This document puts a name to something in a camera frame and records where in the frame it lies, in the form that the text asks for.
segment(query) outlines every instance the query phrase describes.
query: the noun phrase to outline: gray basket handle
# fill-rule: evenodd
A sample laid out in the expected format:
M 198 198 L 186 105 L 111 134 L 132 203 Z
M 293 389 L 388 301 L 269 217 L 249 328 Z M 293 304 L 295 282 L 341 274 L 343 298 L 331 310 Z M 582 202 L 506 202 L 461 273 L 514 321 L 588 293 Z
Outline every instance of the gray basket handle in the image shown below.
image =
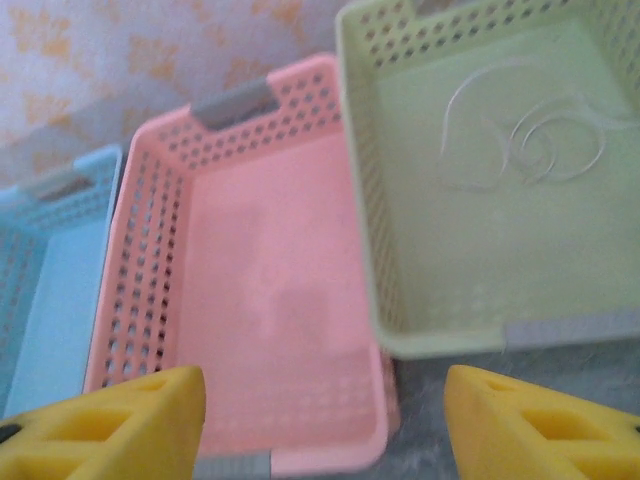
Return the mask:
M 280 108 L 266 77 L 244 83 L 211 100 L 191 105 L 191 114 L 211 130 L 225 130 Z
M 640 337 L 640 310 L 531 321 L 505 327 L 507 350 Z
M 93 180 L 69 165 L 20 185 L 20 190 L 31 198 L 49 203 L 88 190 L 94 185 Z
M 271 454 L 199 458 L 194 480 L 262 480 L 271 478 Z

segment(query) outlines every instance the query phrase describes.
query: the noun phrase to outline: patterned wall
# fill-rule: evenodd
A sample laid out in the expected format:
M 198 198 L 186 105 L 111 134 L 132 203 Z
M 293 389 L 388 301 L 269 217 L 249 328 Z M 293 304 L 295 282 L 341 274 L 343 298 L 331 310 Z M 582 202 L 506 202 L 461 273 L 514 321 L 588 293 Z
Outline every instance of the patterned wall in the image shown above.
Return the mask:
M 0 186 L 319 51 L 349 0 L 3 0 Z M 443 8 L 451 0 L 421 0 Z

